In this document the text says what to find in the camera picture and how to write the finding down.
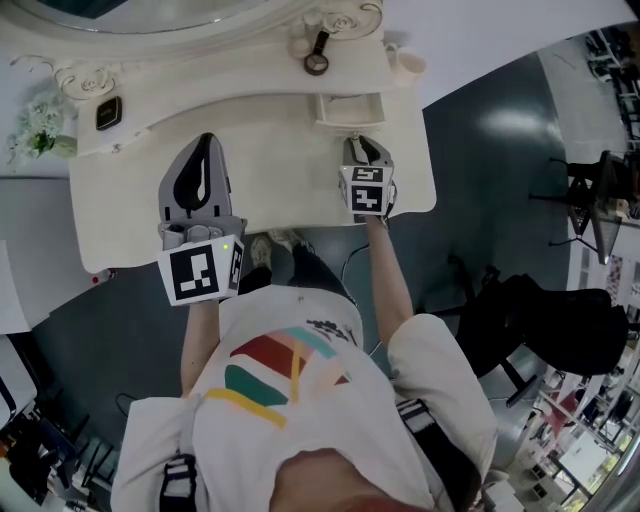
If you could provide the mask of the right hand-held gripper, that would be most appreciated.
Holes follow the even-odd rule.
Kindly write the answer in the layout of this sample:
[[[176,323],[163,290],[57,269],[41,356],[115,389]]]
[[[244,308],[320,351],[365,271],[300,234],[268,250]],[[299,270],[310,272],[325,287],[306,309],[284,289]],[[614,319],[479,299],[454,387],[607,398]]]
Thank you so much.
[[[342,165],[339,190],[353,221],[363,223],[366,217],[386,221],[397,197],[390,152],[370,137],[347,137],[343,141]]]

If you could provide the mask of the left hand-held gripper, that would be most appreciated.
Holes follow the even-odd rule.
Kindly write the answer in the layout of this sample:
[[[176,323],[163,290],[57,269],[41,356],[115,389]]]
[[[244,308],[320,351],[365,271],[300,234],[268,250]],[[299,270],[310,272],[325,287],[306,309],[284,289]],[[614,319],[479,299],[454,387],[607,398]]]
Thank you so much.
[[[192,140],[161,180],[158,201],[165,221],[200,216],[210,222],[164,222],[157,264],[172,306],[238,295],[246,221],[231,214],[230,183],[222,145],[212,133]]]

